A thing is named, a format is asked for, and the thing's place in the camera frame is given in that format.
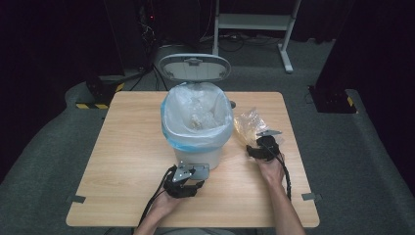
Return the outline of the white metal stand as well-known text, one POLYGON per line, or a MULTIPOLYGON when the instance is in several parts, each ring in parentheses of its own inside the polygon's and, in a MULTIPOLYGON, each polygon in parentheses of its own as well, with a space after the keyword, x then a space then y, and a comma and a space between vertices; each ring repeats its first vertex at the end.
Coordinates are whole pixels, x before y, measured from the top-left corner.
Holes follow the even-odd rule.
POLYGON ((220 0, 215 0, 212 54, 215 56, 219 54, 218 40, 221 29, 284 31, 285 36, 283 42, 277 45, 277 49, 282 59, 285 72, 292 73, 294 68, 290 61, 287 48, 300 9, 300 3, 301 0, 295 0, 294 8, 289 15, 249 15, 222 14, 220 12, 220 0))

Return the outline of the yellowish clear plastic wrapper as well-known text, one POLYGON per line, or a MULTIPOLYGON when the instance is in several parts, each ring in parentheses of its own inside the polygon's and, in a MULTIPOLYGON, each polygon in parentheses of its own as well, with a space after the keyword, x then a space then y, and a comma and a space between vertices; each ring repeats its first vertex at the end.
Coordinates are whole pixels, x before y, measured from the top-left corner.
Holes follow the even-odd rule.
POLYGON ((264 136, 274 137, 276 143, 279 145, 285 142, 285 139, 282 137, 282 132, 271 129, 256 108, 252 108, 234 117, 234 129, 244 145, 257 147, 258 144, 256 141, 264 136))

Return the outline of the person's right hand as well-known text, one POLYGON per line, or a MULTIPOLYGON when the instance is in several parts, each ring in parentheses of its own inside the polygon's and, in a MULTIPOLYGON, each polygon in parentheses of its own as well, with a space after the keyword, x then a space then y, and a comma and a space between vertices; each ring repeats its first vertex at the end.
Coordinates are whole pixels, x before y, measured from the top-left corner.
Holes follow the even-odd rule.
POLYGON ((261 175, 268 186, 281 186, 285 172, 281 163, 274 159, 272 161, 256 160, 261 175))

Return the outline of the person's grey clothing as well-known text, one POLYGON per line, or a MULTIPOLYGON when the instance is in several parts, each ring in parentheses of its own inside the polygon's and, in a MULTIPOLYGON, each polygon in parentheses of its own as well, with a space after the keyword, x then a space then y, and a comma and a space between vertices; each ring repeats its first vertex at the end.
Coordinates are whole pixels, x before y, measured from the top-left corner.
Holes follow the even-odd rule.
POLYGON ((158 235, 236 235, 224 229, 178 228, 159 230, 158 235))

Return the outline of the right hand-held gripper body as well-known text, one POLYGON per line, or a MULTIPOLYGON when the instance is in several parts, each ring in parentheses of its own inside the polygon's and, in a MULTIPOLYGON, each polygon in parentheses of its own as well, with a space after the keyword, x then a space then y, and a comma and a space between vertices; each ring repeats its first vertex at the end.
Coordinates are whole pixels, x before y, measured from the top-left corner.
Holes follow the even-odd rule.
POLYGON ((272 161, 274 159, 280 159, 280 149, 274 137, 276 131, 266 130, 258 133, 256 139, 256 145, 258 149, 262 150, 263 159, 265 161, 272 161))

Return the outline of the person's left hand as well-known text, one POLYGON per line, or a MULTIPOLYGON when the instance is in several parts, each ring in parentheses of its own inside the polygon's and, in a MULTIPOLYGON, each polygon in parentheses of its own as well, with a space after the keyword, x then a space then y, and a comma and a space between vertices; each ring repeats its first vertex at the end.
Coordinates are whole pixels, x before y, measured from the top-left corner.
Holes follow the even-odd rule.
POLYGON ((161 190, 150 209, 150 216, 162 219, 172 213, 177 206, 182 202, 182 199, 176 199, 169 196, 164 190, 161 190))

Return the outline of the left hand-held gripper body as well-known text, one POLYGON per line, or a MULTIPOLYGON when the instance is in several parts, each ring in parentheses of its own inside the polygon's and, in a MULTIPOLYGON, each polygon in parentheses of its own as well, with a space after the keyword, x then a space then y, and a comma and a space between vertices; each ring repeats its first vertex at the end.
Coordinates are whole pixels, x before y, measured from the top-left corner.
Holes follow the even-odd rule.
POLYGON ((186 182, 195 172, 194 169, 189 169, 187 166, 174 165, 167 171, 162 187, 173 198, 188 198, 192 187, 187 185, 186 182))

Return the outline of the white grey pedal trash can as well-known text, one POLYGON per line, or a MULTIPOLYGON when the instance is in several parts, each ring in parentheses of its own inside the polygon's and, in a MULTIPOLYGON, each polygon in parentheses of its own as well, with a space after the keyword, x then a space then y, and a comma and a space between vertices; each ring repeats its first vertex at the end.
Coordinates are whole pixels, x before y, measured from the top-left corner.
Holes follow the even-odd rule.
MULTIPOLYGON (((215 85, 217 81, 225 79, 230 73, 229 62, 211 54, 168 55, 160 60, 159 67, 162 75, 176 81, 177 85, 184 82, 209 82, 215 85)), ((219 165, 222 147, 202 153, 184 152, 172 148, 178 166, 187 166, 196 171, 190 179, 206 180, 209 172, 219 165)))

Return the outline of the black base with hazard stripes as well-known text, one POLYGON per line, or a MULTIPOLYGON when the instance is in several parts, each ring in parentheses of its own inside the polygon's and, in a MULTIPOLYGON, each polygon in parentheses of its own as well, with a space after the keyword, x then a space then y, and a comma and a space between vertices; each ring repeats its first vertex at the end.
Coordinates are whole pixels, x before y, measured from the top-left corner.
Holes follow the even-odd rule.
POLYGON ((100 77, 87 80, 81 87, 75 106, 81 110, 108 109, 114 95, 123 86, 124 81, 121 80, 103 80, 100 77))
POLYGON ((318 113, 326 114, 356 114, 357 109, 350 96, 345 91, 332 92, 309 86, 313 104, 318 113))

